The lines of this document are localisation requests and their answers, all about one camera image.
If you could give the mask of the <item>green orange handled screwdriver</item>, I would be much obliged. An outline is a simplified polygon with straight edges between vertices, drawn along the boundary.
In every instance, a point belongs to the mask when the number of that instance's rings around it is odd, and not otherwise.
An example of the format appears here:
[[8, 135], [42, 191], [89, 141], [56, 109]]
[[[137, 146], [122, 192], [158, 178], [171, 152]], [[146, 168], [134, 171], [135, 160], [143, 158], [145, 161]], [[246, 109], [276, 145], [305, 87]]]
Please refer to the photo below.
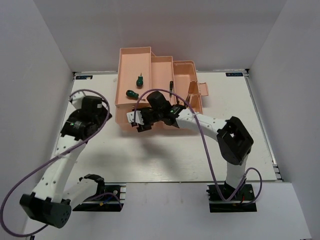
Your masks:
[[129, 98], [129, 99], [132, 99], [132, 100], [141, 100], [141, 101], [146, 101], [145, 98], [141, 98], [140, 95], [136, 92], [134, 92], [133, 90], [127, 90], [125, 95]]

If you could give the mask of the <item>black green precision screwdriver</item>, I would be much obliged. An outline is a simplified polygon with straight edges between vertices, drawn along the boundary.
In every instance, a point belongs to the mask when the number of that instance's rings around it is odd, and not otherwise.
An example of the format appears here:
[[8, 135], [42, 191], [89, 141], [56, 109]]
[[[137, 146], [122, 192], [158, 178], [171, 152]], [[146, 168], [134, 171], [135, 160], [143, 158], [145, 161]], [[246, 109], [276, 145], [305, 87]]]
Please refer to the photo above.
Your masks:
[[172, 92], [173, 91], [173, 87], [174, 87], [174, 81], [170, 81], [169, 82], [169, 91]]

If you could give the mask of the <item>stubby green screwdriver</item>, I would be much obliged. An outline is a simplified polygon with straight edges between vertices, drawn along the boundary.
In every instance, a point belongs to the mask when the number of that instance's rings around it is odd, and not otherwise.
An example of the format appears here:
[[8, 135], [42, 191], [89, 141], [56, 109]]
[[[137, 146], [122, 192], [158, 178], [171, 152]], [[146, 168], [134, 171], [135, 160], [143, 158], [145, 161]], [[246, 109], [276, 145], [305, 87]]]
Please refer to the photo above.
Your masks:
[[143, 74], [140, 73], [140, 75], [137, 77], [137, 80], [136, 80], [136, 87], [138, 89], [141, 89], [144, 85], [144, 77], [143, 77]]

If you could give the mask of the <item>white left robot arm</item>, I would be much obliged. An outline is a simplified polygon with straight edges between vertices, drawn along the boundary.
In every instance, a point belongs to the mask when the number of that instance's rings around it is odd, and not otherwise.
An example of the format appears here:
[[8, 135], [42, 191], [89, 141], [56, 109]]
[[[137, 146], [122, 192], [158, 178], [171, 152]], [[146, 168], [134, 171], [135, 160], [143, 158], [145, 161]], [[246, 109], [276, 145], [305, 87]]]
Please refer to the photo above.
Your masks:
[[62, 228], [72, 210], [84, 200], [105, 196], [104, 178], [87, 174], [69, 190], [67, 180], [81, 152], [112, 115], [106, 99], [76, 91], [69, 99], [75, 110], [64, 123], [54, 152], [56, 160], [49, 164], [31, 194], [23, 194], [19, 204], [32, 220]]

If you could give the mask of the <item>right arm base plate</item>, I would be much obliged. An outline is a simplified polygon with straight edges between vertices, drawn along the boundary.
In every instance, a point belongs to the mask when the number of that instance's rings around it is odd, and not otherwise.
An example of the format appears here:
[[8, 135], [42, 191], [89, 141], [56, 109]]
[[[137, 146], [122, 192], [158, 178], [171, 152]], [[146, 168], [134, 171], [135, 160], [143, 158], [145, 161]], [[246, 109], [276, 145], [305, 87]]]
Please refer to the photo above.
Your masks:
[[253, 186], [245, 184], [230, 201], [223, 201], [214, 184], [209, 184], [206, 190], [210, 213], [253, 213], [257, 212]]

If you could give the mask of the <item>yellow long nose pliers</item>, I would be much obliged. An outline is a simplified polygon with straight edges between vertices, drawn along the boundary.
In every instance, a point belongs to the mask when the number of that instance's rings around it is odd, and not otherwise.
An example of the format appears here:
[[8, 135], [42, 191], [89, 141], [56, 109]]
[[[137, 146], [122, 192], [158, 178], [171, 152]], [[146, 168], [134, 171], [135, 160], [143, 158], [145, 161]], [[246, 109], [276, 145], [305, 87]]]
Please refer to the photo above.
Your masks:
[[187, 97], [186, 97], [186, 99], [185, 99], [186, 104], [190, 104], [191, 98], [192, 98], [192, 95], [191, 95], [191, 94], [188, 94]]

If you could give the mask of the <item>pink plastic toolbox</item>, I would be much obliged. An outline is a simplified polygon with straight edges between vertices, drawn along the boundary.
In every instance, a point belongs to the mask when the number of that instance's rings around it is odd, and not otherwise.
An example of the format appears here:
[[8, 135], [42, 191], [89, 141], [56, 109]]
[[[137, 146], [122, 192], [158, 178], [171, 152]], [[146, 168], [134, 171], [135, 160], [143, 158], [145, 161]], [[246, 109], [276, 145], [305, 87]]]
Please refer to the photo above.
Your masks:
[[169, 91], [188, 100], [195, 112], [202, 113], [202, 97], [208, 96], [207, 83], [200, 83], [192, 60], [176, 61], [172, 56], [156, 56], [151, 47], [129, 47], [119, 50], [118, 81], [115, 96], [115, 122], [122, 131], [133, 131], [127, 113], [133, 111], [136, 100], [127, 95], [132, 91], [143, 98], [139, 107], [148, 106], [144, 93], [164, 89], [164, 97], [177, 103]]

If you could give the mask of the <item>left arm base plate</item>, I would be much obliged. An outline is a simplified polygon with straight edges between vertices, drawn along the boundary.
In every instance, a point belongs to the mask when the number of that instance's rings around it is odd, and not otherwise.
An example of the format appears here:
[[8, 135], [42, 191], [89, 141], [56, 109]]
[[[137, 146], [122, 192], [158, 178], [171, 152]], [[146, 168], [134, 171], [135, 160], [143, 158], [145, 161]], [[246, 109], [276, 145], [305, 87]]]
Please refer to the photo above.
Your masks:
[[125, 183], [106, 183], [99, 197], [90, 197], [79, 204], [73, 212], [120, 212], [125, 203], [127, 186]]

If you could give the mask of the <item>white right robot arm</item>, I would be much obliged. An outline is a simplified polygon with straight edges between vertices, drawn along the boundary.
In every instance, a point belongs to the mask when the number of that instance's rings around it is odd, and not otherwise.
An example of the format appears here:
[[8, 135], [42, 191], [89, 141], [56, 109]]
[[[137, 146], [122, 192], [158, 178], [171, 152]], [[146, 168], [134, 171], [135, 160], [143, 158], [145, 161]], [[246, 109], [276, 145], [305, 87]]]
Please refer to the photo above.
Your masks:
[[135, 106], [126, 114], [128, 122], [138, 132], [151, 130], [154, 123], [163, 122], [167, 126], [198, 132], [202, 139], [215, 140], [227, 162], [224, 188], [218, 188], [217, 192], [223, 201], [238, 199], [244, 193], [246, 162], [254, 143], [242, 121], [235, 116], [223, 120], [203, 115], [194, 111], [187, 101], [172, 105], [163, 92], [162, 89], [148, 90], [149, 106]]

